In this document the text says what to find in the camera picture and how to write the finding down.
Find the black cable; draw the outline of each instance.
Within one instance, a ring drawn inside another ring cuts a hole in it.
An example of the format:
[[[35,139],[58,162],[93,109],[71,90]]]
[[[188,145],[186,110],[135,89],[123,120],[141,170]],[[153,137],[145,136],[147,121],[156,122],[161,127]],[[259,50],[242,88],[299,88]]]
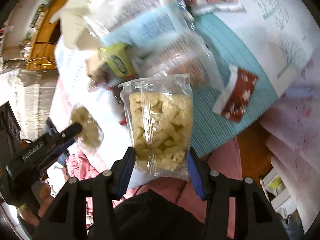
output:
[[[89,227],[87,228],[87,231],[89,231],[91,228],[93,228],[93,225],[94,225],[94,224],[92,224],[91,226],[89,226]]]
[[[139,191],[139,189],[141,189],[142,186],[143,186],[143,185],[141,185],[140,187],[138,187],[137,191],[133,194],[132,197],[134,197],[134,196],[137,194],[137,192]]]
[[[26,142],[33,143],[33,141],[31,141],[31,140],[29,140],[29,139],[21,139],[21,141],[26,141]]]

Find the person's hand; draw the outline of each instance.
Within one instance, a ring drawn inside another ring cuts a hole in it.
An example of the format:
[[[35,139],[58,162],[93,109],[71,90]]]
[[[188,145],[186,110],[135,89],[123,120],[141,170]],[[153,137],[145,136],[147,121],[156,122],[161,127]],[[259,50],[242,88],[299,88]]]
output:
[[[38,215],[39,217],[43,217],[45,212],[47,211],[48,207],[51,205],[53,201],[53,197],[50,195],[51,188],[48,184],[43,184],[40,191],[39,197],[43,199],[43,203],[41,204]],[[23,205],[17,209],[18,214],[28,223],[31,225],[37,226],[39,224],[38,218],[26,207]]]

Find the table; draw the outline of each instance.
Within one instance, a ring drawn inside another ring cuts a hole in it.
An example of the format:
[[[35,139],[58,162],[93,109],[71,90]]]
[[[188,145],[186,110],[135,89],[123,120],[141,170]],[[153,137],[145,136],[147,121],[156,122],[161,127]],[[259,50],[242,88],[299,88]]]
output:
[[[220,91],[210,88],[194,91],[191,144],[199,156],[212,152],[257,120],[290,85],[320,40],[319,27],[300,0],[239,1],[246,12],[207,14],[196,19],[195,28],[213,51],[225,83],[229,78],[229,64],[255,73],[259,76],[259,82],[247,112],[239,123],[212,112]],[[261,3],[266,1],[269,4],[262,8]],[[290,20],[286,18],[283,26],[279,26],[277,18],[283,12]],[[303,19],[303,26],[302,20],[297,19],[296,15]],[[290,67],[279,78],[278,73],[287,63],[287,51],[279,42],[282,37],[289,36],[290,40],[300,44],[299,48],[304,54],[299,64]],[[65,48],[63,38],[55,50],[60,78],[71,103],[84,104],[104,131],[105,139],[98,153],[106,165],[111,166],[115,160],[122,158],[131,141],[127,129],[118,124],[108,105],[112,95],[106,90],[88,93],[84,63],[88,55],[89,52]]]

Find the green label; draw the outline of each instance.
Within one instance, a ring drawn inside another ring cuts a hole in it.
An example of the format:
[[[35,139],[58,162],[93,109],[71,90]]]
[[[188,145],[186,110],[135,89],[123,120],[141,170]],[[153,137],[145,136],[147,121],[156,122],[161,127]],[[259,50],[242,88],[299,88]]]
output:
[[[127,70],[127,68],[125,67],[123,61],[122,61],[118,56],[113,55],[113,56],[111,57],[111,60],[112,60],[112,62],[113,62],[113,64],[114,64],[114,68],[115,68],[115,69],[119,70],[119,71],[120,71],[121,73],[123,73],[123,74],[127,74],[128,70]]]

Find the wooden furniture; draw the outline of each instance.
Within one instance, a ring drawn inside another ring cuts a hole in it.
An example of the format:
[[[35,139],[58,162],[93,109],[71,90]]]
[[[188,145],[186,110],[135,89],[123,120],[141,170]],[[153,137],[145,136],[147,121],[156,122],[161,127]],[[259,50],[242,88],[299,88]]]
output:
[[[27,70],[47,70],[56,69],[54,59],[54,49],[60,37],[60,21],[50,23],[52,16],[58,12],[68,0],[52,0],[50,5],[44,10],[40,19],[36,33],[31,40],[32,50],[28,57]]]

